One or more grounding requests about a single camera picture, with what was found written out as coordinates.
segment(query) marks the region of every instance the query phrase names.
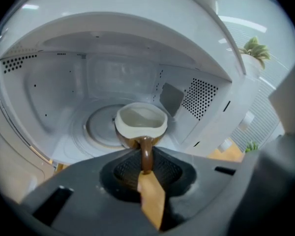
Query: green plant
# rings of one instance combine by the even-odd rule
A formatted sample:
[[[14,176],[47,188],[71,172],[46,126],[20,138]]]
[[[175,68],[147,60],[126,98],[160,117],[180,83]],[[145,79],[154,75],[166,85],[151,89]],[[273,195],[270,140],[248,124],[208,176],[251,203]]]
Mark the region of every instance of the green plant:
[[[258,144],[256,144],[256,142],[249,142],[247,144],[245,152],[247,153],[247,152],[250,152],[253,150],[257,150],[257,149],[258,149]]]
[[[251,38],[244,46],[244,48],[239,48],[239,52],[242,54],[248,54],[256,58],[262,69],[265,69],[265,59],[270,59],[270,52],[266,45],[260,45],[258,43],[257,37]]]

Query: potted plant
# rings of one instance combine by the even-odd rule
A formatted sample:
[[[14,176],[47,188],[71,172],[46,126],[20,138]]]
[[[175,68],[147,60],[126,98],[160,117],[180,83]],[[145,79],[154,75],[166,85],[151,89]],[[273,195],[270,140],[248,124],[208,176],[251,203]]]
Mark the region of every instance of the potted plant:
[[[257,37],[251,38],[244,46],[239,48],[242,61],[247,70],[251,70],[257,77],[265,69],[265,59],[270,59],[270,52],[266,45],[260,45]]]
[[[257,149],[258,149],[258,144],[256,144],[256,142],[249,142],[247,144],[245,152],[247,153],[247,152],[250,152],[253,150],[257,150]]]

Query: perforated vent panel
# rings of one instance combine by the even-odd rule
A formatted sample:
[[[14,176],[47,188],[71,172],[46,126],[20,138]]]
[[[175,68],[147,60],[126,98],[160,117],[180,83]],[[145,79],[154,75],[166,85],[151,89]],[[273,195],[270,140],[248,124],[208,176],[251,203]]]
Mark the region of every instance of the perforated vent panel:
[[[9,51],[4,55],[3,58],[7,58],[7,57],[11,57],[11,56],[15,56],[15,55],[22,55],[22,54],[32,54],[37,52],[36,48],[25,48],[24,46],[22,46],[22,44],[19,42],[17,44],[15,44],[14,46],[12,46]]]
[[[81,56],[81,59],[86,59],[87,58],[86,54],[77,54],[77,56]]]
[[[37,55],[26,55],[26,56],[20,56],[17,58],[8,58],[1,60],[2,67],[4,68],[4,73],[8,73],[14,70],[17,70],[19,68],[22,68],[23,62],[25,62],[27,59],[33,59],[36,58]]]
[[[182,101],[182,106],[184,106],[194,117],[200,120],[213,101],[217,90],[217,87],[193,78],[191,86]]]

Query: white pot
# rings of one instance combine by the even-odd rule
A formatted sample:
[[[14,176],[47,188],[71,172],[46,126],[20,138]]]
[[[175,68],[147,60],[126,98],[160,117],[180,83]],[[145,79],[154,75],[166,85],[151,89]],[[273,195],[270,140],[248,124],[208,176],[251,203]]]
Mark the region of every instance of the white pot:
[[[148,103],[131,103],[118,110],[117,131],[128,139],[141,136],[157,138],[167,129],[167,114]]]
[[[247,75],[259,78],[263,70],[259,60],[248,54],[241,54],[241,58],[245,65]]]

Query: wooden floor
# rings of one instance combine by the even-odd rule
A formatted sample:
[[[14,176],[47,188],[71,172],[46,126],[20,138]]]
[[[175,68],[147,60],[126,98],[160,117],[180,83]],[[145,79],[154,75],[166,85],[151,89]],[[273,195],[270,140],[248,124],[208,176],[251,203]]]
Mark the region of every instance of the wooden floor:
[[[65,165],[65,164],[62,164],[62,163],[58,163],[58,166],[55,170],[55,173],[54,174],[57,174],[58,172],[64,170],[65,168],[67,168],[69,165]]]
[[[208,156],[208,158],[241,162],[245,153],[240,151],[237,144],[231,138],[229,138],[229,140],[232,142],[232,145],[227,150],[220,152],[218,149],[216,149]]]

